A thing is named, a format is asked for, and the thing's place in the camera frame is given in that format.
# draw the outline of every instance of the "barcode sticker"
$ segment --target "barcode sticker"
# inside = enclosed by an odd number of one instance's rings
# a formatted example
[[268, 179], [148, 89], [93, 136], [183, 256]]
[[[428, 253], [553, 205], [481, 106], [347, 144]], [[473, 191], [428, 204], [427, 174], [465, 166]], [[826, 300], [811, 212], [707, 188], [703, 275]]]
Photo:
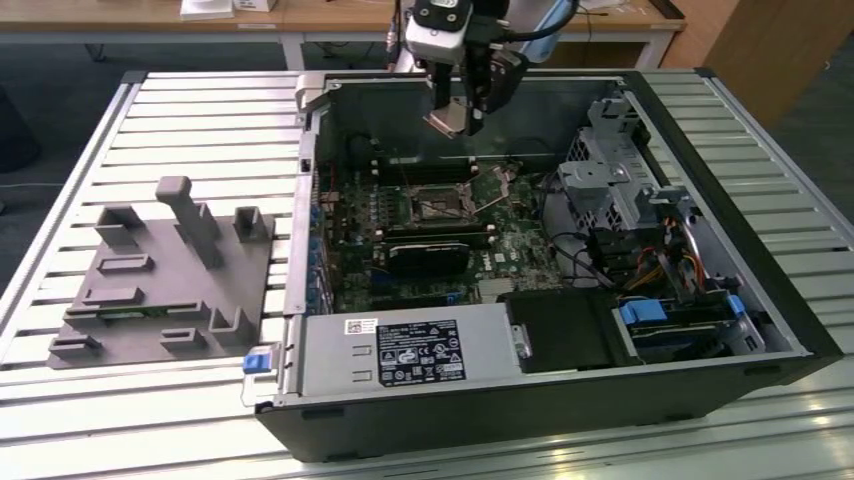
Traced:
[[344, 322], [344, 335], [376, 333], [375, 318], [351, 318]]

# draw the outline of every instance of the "white label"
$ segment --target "white label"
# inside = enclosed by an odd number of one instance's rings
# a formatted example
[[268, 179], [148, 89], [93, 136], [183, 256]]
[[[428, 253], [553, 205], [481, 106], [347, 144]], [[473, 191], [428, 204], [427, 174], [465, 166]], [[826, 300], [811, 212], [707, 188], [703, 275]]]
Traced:
[[463, 369], [463, 364], [461, 363], [448, 363], [448, 364], [440, 365], [440, 366], [441, 366], [441, 371], [443, 372], [459, 372]]
[[239, 23], [237, 28], [247, 30], [275, 30], [276, 25], [273, 23]]
[[351, 318], [344, 322], [344, 335], [359, 335], [360, 333], [376, 333], [375, 318]]

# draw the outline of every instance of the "wooden table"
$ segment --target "wooden table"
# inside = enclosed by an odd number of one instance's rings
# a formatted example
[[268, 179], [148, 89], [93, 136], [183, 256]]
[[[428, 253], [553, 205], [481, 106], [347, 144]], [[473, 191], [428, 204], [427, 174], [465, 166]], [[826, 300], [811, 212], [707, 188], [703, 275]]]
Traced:
[[[0, 0], [0, 43], [233, 43], [281, 44], [287, 68], [304, 70], [305, 42], [383, 42], [393, 0], [279, 0], [269, 13], [181, 22], [180, 0]], [[639, 68], [660, 63], [682, 20], [664, 18], [650, 0], [577, 15], [563, 42], [638, 42]]]

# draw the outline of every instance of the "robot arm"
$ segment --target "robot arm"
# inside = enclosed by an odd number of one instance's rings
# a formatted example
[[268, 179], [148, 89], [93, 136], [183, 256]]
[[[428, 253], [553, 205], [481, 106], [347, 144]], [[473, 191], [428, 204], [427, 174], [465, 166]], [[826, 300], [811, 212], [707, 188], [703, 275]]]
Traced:
[[[523, 1], [529, 11], [536, 2]], [[509, 0], [415, 0], [405, 46], [427, 72], [432, 111], [425, 119], [448, 137], [477, 133], [484, 115], [507, 104], [531, 64], [524, 52], [536, 50], [537, 61], [551, 53], [555, 34], [572, 19], [579, 0], [548, 1], [551, 8], [535, 22], [539, 29], [513, 32], [505, 19]], [[507, 48], [515, 42], [525, 42], [520, 51]], [[464, 97], [451, 97], [455, 65]]]

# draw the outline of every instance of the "power supply label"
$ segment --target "power supply label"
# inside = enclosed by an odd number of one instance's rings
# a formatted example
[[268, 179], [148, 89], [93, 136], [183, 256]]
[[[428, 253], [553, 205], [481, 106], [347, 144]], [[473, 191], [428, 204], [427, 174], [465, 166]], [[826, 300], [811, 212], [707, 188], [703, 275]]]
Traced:
[[383, 387], [465, 380], [456, 320], [377, 325], [376, 347]]

